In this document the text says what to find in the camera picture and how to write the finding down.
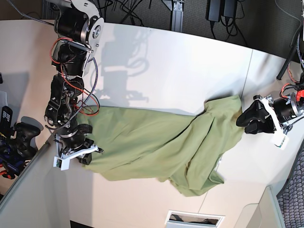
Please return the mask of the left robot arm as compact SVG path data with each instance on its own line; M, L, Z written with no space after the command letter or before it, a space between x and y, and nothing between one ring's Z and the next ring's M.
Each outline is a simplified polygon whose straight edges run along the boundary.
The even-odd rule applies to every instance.
M246 133L287 133L304 116L304 32L297 31L286 59L253 51L237 126Z

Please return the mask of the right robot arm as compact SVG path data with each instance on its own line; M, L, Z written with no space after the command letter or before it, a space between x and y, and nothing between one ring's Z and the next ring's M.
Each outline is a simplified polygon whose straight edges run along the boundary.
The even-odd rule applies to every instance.
M53 166L65 171L72 159L89 165L93 152L103 150L87 138L93 130L80 124L77 115L94 116L100 103L92 89L85 89L83 77L90 65L97 65L95 53L104 26L97 6L91 0L53 0L59 14L54 22L58 38L50 49L51 64L57 70L51 82L51 95L45 110L47 128L54 137L57 153Z

